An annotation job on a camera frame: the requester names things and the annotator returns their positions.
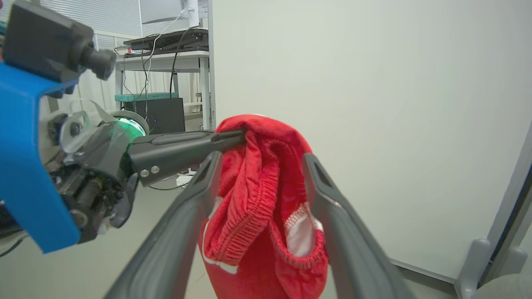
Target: white fabric patch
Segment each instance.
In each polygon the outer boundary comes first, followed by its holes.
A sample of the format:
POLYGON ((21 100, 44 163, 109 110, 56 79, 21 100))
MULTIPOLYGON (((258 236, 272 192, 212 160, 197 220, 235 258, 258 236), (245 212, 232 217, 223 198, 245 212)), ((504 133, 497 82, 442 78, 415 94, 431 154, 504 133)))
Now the white fabric patch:
POLYGON ((323 225, 312 216, 308 202, 301 204, 285 221, 288 251, 298 258, 309 256, 314 250, 316 229, 323 231, 323 225))
MULTIPOLYGON (((222 203, 222 200, 223 200, 222 197, 217 197, 216 198, 216 201, 214 202, 214 207, 212 208, 212 212, 209 215, 209 220, 211 220, 212 216, 214 215, 214 213, 216 212, 216 210, 218 209, 218 207, 222 203)), ((207 227, 209 227, 209 222, 207 222, 207 224, 205 225, 205 229, 203 230, 203 241, 202 241, 202 245, 203 246, 201 248, 201 255, 203 257, 203 260, 205 262, 211 264, 211 265, 219 266, 222 270, 224 270, 227 273, 236 274, 236 272, 238 270, 238 265, 236 265, 236 266, 229 265, 229 264, 226 264, 226 263, 222 263, 220 261, 211 260, 211 259, 209 259, 208 257, 205 256, 205 249, 204 249, 205 248, 205 233, 207 232, 207 227)))

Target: white board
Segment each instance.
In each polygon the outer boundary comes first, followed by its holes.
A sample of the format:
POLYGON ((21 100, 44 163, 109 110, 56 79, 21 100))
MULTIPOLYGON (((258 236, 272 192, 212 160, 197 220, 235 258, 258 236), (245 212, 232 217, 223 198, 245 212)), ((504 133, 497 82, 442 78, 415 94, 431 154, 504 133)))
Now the white board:
POLYGON ((258 113, 294 126, 390 258, 456 278, 532 120, 532 2, 209 9, 217 121, 258 113))

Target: white table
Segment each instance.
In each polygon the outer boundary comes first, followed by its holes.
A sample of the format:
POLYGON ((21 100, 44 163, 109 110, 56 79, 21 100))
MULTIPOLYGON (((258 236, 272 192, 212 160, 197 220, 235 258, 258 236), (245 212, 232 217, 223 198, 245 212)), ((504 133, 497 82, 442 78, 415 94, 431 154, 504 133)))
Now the white table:
MULTIPOLYGON (((150 72, 171 72, 172 63, 175 53, 153 55, 151 58, 150 72)), ((123 94, 124 70, 126 71, 143 71, 142 60, 146 61, 149 56, 130 57, 117 59, 115 65, 115 92, 117 95, 123 94)), ((174 66, 173 85, 174 90, 179 94, 177 73, 199 73, 201 83, 202 102, 184 103, 183 106, 202 105, 203 107, 203 126, 205 129, 212 129, 214 120, 214 103, 210 100, 209 86, 209 52, 208 51, 190 51, 177 54, 176 65, 174 66)), ((120 102, 117 102, 117 109, 120 109, 120 102)))

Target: red garment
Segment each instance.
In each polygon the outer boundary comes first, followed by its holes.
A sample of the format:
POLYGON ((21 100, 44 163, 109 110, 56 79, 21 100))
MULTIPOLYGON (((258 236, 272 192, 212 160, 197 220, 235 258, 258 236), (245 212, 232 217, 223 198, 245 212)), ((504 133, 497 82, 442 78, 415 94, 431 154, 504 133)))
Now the red garment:
POLYGON ((238 129, 247 130, 247 144, 223 156, 223 200, 198 242, 214 291, 220 299, 318 298, 328 260, 306 202, 302 157, 310 146, 294 128, 258 115, 226 119, 217 131, 238 129))

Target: blue bracket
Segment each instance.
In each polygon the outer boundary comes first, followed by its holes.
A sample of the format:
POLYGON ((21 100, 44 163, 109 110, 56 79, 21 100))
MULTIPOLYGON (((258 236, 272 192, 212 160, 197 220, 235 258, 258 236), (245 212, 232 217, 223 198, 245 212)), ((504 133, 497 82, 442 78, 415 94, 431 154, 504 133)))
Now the blue bracket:
POLYGON ((80 231, 39 156, 39 101, 77 83, 53 82, 0 63, 0 199, 44 253, 76 244, 80 231))

